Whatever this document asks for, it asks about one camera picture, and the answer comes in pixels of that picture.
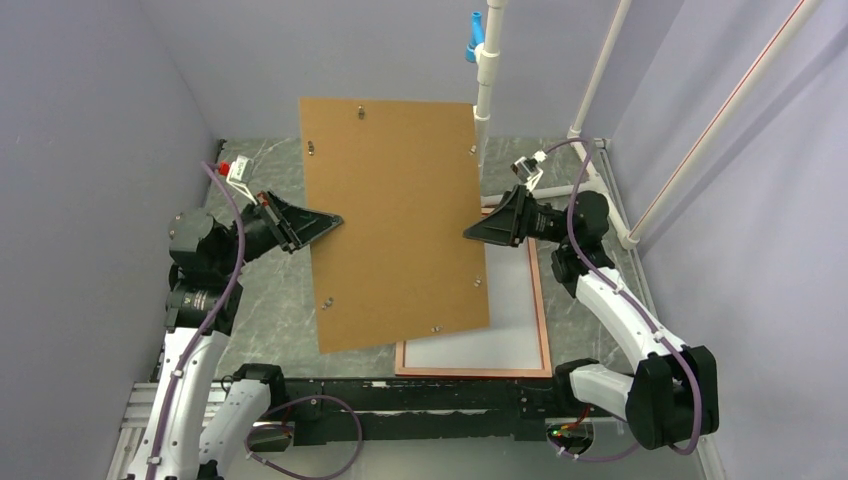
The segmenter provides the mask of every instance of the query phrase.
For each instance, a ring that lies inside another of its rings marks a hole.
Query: black metal base
[[[553,379],[289,378],[292,400],[321,393],[357,411],[366,440],[507,437],[545,440],[545,419],[577,417],[582,408],[557,399]],[[608,416],[600,409],[593,416]],[[296,406],[294,445],[356,440],[350,414],[332,402]],[[268,441],[256,451],[281,451],[287,441]]]

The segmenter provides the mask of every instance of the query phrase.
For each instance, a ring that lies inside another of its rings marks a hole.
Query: gray marble surface
[[[509,165],[518,157],[531,155],[553,143],[555,139],[490,139],[483,167],[483,195],[510,190],[515,177]],[[257,160],[250,184],[254,192],[270,189],[289,202],[305,204],[299,139],[230,140],[219,160],[232,161],[240,154]],[[570,184],[579,166],[579,159],[570,147],[560,148],[545,162],[545,175],[537,188]],[[247,200],[236,196],[236,202],[243,207]],[[551,200],[558,208],[564,208],[566,202],[565,197]],[[219,221],[232,222],[232,212],[214,186],[210,187],[206,207]],[[628,286],[640,292],[631,257],[618,244],[612,230],[604,246]],[[600,321],[554,279],[550,268],[554,247],[538,242],[551,361],[557,365],[591,357],[615,370],[629,370],[627,359]],[[393,344],[323,355],[318,352],[308,249],[294,255],[280,250],[269,252],[244,268],[241,284],[244,286],[241,306],[229,347],[218,364],[217,378],[247,362],[280,365],[287,377],[394,375]]]

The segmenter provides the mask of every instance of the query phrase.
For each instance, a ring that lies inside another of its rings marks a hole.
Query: brown hardboard panel
[[[471,105],[302,98],[309,208],[344,223],[311,246],[322,353],[488,326]]]

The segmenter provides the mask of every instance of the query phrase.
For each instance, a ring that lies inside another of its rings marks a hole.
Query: blue pipe fitting
[[[465,48],[465,59],[471,63],[477,63],[477,58],[474,56],[474,49],[485,40],[483,34],[483,14],[474,12],[471,14],[471,41],[468,42],[468,47]]]

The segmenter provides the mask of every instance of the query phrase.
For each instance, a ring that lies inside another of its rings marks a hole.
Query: white panel
[[[542,365],[530,256],[519,248],[486,245],[491,325],[406,342],[407,368],[520,368]]]

